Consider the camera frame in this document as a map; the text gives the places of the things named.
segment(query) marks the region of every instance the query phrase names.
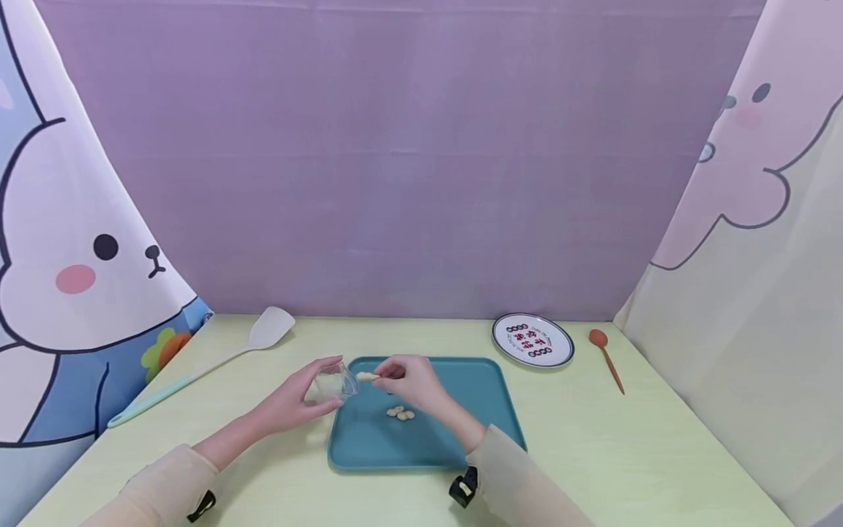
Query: plate rim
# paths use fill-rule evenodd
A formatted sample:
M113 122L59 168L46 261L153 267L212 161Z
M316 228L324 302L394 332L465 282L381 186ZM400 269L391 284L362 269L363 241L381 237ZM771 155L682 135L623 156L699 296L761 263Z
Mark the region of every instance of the plate rim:
M501 323L501 320L509 318L511 316L519 316L519 315L533 317L534 319L542 320L542 321L547 322L548 324L554 326L557 330L559 330L561 332L562 335L565 336L565 338L568 340L568 344L571 345L571 355L567 359L562 361L561 363L553 364L551 366L539 366L538 364L528 363L527 361L522 360L521 358L518 358L518 357L512 355L511 353L508 353L507 350L505 350L503 348L503 346L501 346L501 344L495 338L495 328L497 328L497 325ZM491 325L491 341L495 343L495 347L498 349L499 352L503 353L507 357L510 357L512 360L517 361L521 364L524 364L525 366L530 366L531 368L538 368L538 369L557 369L557 368L561 368L562 366L565 366L566 364L568 364L569 362L571 362L573 360L574 353L576 353L576 351L577 351L575 346L574 346L574 340L571 338L570 335L568 335L567 331L562 329L562 327L560 325L558 325L553 320L547 320L543 316L534 315L532 313L520 313L520 312L519 313L507 313L506 315L498 317L498 319L495 320L495 322Z

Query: cartoon curtain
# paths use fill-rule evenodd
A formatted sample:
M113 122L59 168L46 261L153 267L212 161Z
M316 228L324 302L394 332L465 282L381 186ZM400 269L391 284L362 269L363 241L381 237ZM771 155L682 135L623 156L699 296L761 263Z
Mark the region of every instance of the cartoon curtain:
M0 526L15 525L208 307L158 247L31 0L0 3Z
M616 320L799 526L843 503L841 20L768 0Z

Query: beige sleeve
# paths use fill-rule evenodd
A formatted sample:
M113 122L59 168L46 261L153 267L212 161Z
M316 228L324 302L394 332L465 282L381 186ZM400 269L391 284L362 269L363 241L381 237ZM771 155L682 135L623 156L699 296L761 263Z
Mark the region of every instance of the beige sleeve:
M186 444L138 472L82 527L170 527L192 514L218 474Z
M580 508L494 425L468 462L489 510L513 527L594 527Z

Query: purple backdrop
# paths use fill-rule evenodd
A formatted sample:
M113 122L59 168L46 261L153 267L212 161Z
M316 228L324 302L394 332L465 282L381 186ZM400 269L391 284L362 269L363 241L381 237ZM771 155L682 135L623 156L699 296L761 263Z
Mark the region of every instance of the purple backdrop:
M220 311L614 316L764 0L40 0Z

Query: tabletop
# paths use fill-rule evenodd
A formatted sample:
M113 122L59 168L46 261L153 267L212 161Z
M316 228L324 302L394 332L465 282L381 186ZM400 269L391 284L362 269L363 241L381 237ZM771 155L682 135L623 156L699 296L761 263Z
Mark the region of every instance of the tabletop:
M241 347L253 315L215 315L140 397ZM20 525L78 524L145 465L248 411L310 360L343 354L489 357L502 367L539 466L600 527L792 527L696 415L610 323L565 323L565 367L540 371L502 355L483 320L300 318L277 346L252 352L129 423L106 431ZM626 396L600 351L599 328ZM499 525L475 500L448 496L454 473L340 474L326 459L332 417L267 438L215 486L204 525Z

